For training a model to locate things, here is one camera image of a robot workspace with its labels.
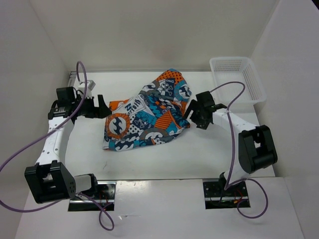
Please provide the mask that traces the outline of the colourful patterned shorts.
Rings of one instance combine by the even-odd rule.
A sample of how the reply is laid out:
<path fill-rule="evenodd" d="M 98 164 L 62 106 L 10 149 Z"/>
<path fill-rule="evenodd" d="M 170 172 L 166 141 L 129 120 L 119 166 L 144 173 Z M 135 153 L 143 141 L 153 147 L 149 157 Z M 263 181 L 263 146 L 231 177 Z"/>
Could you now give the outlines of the colourful patterned shorts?
<path fill-rule="evenodd" d="M 182 73 L 169 69 L 136 96 L 110 102 L 102 149 L 125 151 L 172 141 L 190 127 L 183 117 L 190 96 Z"/>

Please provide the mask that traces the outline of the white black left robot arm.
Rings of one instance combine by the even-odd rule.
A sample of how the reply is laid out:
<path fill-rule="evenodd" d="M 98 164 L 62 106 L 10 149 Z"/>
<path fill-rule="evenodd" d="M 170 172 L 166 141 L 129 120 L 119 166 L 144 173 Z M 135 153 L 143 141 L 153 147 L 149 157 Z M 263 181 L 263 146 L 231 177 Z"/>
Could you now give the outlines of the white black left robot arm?
<path fill-rule="evenodd" d="M 74 176 L 65 166 L 68 140 L 78 117 L 104 119 L 112 112 L 102 95 L 95 106 L 93 97 L 73 87 L 58 88 L 56 94 L 48 113 L 49 136 L 35 165 L 25 169 L 25 179 L 38 204 L 73 199 L 79 193 L 94 199 L 100 192 L 94 174 Z"/>

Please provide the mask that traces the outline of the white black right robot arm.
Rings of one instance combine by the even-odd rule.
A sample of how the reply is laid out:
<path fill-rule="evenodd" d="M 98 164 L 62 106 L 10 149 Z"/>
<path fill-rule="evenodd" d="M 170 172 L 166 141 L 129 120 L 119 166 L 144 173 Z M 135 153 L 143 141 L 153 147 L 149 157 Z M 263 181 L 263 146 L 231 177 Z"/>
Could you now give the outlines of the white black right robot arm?
<path fill-rule="evenodd" d="M 207 129 L 215 124 L 231 134 L 232 156 L 229 170 L 219 176 L 219 192 L 224 196 L 236 190 L 236 184 L 260 169 L 278 161 L 271 134 L 266 125 L 255 125 L 233 114 L 225 105 L 216 104 L 209 91 L 196 95 L 186 109 L 184 118 L 189 118 L 197 128 Z"/>

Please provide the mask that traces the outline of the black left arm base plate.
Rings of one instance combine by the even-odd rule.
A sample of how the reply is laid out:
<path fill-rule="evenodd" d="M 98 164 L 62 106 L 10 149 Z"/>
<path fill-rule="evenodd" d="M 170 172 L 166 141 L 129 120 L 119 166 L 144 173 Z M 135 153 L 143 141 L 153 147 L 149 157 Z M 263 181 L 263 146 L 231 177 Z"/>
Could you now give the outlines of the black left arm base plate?
<path fill-rule="evenodd" d="M 113 211 L 115 207 L 116 181 L 98 181 L 97 191 L 94 194 L 87 194 L 94 199 L 106 211 Z M 99 211 L 91 200 L 84 196 L 76 195 L 69 201 L 69 212 L 90 212 Z"/>

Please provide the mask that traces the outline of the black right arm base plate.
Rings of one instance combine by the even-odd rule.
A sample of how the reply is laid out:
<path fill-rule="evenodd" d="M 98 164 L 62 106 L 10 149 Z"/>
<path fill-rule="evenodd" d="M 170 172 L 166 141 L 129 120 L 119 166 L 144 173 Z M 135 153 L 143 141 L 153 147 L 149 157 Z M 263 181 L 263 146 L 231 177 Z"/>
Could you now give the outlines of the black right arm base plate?
<path fill-rule="evenodd" d="M 206 209 L 249 208 L 250 202 L 245 182 L 231 186 L 226 191 L 219 179 L 203 180 Z"/>

